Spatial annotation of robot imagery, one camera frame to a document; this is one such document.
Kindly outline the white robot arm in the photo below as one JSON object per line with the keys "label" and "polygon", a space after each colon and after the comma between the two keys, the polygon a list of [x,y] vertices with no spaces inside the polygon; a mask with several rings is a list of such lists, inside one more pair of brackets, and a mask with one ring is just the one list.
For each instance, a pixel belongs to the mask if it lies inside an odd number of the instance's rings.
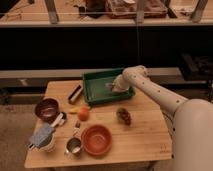
{"label": "white robot arm", "polygon": [[113,81],[113,92],[134,86],[174,117],[171,171],[213,171],[213,104],[188,99],[148,78],[142,66],[128,67]]}

